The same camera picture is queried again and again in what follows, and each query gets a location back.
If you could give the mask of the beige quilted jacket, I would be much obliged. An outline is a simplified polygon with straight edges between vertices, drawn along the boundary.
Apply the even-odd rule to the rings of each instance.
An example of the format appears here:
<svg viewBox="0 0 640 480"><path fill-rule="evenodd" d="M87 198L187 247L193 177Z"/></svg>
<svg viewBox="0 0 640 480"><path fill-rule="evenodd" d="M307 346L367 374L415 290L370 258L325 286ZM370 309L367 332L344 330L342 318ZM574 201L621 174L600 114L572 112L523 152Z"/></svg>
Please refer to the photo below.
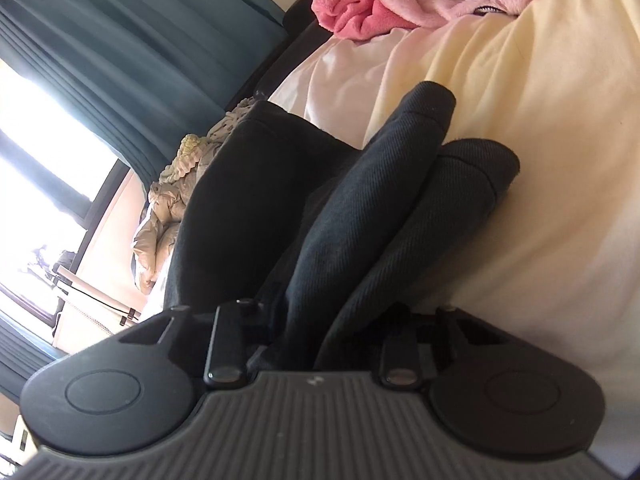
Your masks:
<svg viewBox="0 0 640 480"><path fill-rule="evenodd" d="M148 206L134 233L134 277L148 296L174 250L180 223L198 180L212 163L238 123L254 107L246 98L209 129L205 136L184 136L175 158L149 187Z"/></svg>

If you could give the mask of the pastel bed sheet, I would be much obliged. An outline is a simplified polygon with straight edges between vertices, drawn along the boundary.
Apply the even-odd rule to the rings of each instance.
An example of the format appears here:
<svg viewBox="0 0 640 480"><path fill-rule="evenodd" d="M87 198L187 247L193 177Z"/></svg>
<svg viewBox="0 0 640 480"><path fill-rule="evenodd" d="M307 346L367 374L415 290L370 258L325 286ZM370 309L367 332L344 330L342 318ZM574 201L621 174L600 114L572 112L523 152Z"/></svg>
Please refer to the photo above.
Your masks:
<svg viewBox="0 0 640 480"><path fill-rule="evenodd" d="M639 0L533 0L365 44L331 39L271 101L362 148L420 81L456 97L450 139L521 163L487 223L409 295L454 306L586 370L606 415L593 454L639 463Z"/></svg>

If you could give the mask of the left blue curtain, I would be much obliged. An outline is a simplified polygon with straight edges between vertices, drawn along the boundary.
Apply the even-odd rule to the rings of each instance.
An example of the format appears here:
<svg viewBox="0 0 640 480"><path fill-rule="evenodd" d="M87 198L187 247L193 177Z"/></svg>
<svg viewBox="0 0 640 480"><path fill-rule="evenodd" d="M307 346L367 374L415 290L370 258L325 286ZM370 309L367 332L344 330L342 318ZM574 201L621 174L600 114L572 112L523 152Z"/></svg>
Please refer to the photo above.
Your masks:
<svg viewBox="0 0 640 480"><path fill-rule="evenodd" d="M20 403L24 385L33 374L64 356L65 352L26 330L9 315L1 313L0 388L1 393L12 402Z"/></svg>

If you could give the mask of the blue curtain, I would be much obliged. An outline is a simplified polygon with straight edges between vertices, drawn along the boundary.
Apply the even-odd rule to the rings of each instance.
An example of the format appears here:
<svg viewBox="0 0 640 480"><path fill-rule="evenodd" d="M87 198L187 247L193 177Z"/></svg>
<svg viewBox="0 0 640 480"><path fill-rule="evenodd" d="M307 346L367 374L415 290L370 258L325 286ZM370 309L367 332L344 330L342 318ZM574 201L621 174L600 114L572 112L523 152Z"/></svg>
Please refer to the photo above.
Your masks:
<svg viewBox="0 0 640 480"><path fill-rule="evenodd" d="M0 388L1 393L12 402L20 403L24 385L33 374L64 356L65 352L26 330L9 315L1 313Z"/></svg>
<svg viewBox="0 0 640 480"><path fill-rule="evenodd" d="M1 56L144 184L286 39L272 0L1 0Z"/></svg>

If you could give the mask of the dark framed window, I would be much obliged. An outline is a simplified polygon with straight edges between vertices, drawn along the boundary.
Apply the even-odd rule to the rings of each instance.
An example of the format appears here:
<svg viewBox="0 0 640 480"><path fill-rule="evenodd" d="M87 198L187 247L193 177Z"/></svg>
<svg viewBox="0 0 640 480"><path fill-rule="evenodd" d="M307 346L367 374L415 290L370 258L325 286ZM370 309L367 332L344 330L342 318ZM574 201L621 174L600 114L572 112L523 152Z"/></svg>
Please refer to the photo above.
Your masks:
<svg viewBox="0 0 640 480"><path fill-rule="evenodd" d="M53 330L53 269L81 257L128 168L38 84L1 66L1 295Z"/></svg>

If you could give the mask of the right blue curtain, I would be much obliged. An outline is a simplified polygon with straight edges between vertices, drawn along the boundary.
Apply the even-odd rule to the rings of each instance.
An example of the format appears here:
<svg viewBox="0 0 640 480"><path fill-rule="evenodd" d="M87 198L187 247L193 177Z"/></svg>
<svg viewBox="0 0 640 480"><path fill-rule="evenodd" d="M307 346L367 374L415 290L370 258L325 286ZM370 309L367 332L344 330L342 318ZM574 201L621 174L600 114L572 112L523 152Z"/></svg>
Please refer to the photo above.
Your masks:
<svg viewBox="0 0 640 480"><path fill-rule="evenodd" d="M1 56L144 184L286 39L272 0L1 0Z"/></svg>

